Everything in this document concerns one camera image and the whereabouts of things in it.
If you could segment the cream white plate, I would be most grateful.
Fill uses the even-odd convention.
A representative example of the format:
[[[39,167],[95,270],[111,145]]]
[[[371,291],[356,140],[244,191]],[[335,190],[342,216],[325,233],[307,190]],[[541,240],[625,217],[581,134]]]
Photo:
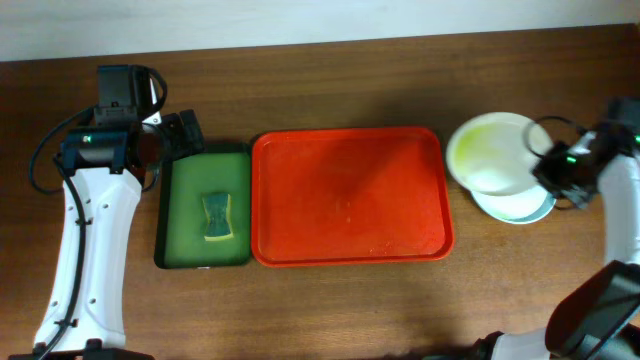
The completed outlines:
[[[507,196],[537,185],[531,169],[552,147],[547,132],[515,113],[476,116],[451,136],[446,164],[452,177],[469,191]]]

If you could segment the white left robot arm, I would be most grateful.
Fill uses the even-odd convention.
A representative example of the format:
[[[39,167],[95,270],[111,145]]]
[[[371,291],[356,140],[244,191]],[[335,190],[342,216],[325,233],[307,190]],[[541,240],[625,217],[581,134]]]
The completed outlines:
[[[192,110],[100,119],[68,132],[53,158],[65,205],[55,280],[27,358],[142,358],[125,347],[122,299],[145,172],[203,150]]]

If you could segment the pale green plate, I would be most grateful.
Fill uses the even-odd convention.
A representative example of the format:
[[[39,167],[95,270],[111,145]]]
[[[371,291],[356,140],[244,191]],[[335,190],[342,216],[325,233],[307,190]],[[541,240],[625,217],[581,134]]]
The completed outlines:
[[[541,186],[534,186],[513,195],[487,195],[472,191],[471,196],[490,216],[511,221],[534,214],[543,205],[548,192]]]

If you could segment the light blue plate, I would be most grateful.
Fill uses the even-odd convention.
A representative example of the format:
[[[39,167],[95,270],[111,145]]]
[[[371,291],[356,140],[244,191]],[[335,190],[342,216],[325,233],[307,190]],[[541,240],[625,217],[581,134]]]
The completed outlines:
[[[556,199],[551,195],[548,195],[537,210],[535,210],[533,213],[525,217],[507,218],[505,215],[500,214],[497,210],[489,210],[487,214],[492,218],[505,223],[515,224],[515,225],[525,225],[525,224],[531,224],[531,223],[537,222],[543,219],[544,217],[546,217],[554,209],[555,204],[556,204]]]

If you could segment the yellow green sponge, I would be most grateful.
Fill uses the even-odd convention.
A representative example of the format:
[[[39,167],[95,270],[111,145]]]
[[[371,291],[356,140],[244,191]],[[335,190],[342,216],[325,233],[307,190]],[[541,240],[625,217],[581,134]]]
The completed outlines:
[[[231,224],[231,195],[225,192],[208,193],[202,197],[207,219],[206,241],[223,241],[234,236]]]

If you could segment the green plastic tray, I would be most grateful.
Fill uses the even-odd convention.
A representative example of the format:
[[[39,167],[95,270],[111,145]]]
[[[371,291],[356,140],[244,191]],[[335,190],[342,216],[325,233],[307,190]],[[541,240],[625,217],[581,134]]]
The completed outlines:
[[[204,194],[231,195],[234,236],[206,241]],[[163,167],[154,262],[161,269],[243,265],[251,257],[251,158],[244,143],[218,143]]]

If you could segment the red plastic tray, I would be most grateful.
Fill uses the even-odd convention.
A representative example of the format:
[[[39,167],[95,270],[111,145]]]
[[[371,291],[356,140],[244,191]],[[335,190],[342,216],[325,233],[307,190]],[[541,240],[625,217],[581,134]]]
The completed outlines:
[[[275,131],[252,147],[251,250],[273,268],[437,261],[455,244],[438,137]]]

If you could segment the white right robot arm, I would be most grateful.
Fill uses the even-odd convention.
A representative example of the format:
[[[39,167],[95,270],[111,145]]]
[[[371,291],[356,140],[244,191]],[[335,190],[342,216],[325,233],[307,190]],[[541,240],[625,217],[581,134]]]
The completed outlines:
[[[636,136],[590,131],[560,143],[533,170],[554,197],[581,206],[604,202],[605,265],[566,297],[547,326],[530,333],[497,332],[478,340],[471,359],[636,359],[639,330],[639,144]]]

